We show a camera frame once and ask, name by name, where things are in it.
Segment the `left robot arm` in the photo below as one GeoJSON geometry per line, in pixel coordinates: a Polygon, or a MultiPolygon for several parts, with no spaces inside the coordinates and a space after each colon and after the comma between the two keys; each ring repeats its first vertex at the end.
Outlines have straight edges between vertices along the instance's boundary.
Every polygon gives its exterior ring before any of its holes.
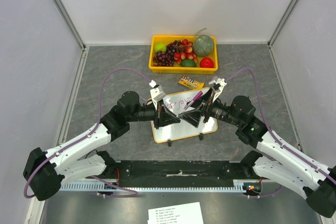
{"type": "Polygon", "coordinates": [[[152,121],[157,129],[180,123],[181,120],[165,106],[164,95],[159,94],[149,104],[140,104],[139,98],[136,92],[127,91],[84,133],[46,151],[39,147],[32,150],[23,171],[24,197],[44,201],[61,186],[78,179],[98,175],[111,178],[116,163],[106,151],[91,158],[83,156],[121,137],[130,129],[131,122],[152,121]]]}

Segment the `yellow framed whiteboard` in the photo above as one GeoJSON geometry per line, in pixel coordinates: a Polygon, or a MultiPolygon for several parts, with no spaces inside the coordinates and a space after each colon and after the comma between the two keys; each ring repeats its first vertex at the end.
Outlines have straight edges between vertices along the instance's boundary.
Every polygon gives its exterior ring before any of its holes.
{"type": "MultiPolygon", "coordinates": [[[[179,93],[168,94],[164,99],[165,106],[175,115],[178,115],[186,104],[190,102],[200,91],[205,94],[209,88],[202,88],[200,90],[189,90],[179,93]]],[[[171,124],[161,127],[158,130],[151,122],[152,133],[156,143],[165,143],[168,141],[181,140],[192,136],[199,136],[201,133],[209,134],[218,130],[218,123],[216,119],[209,119],[208,122],[203,123],[203,118],[198,127],[194,127],[186,121],[182,120],[180,123],[171,124]]]]}

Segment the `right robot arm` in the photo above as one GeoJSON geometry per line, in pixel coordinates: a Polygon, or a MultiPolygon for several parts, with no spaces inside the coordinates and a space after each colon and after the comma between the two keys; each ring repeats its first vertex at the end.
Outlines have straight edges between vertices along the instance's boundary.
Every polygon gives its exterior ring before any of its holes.
{"type": "Polygon", "coordinates": [[[300,195],[318,214],[335,214],[335,168],[299,151],[257,118],[249,97],[238,95],[231,105],[221,103],[209,90],[189,103],[179,118],[193,126],[214,118],[237,127],[235,134],[254,148],[242,160],[241,174],[248,179],[270,179],[300,195]]]}

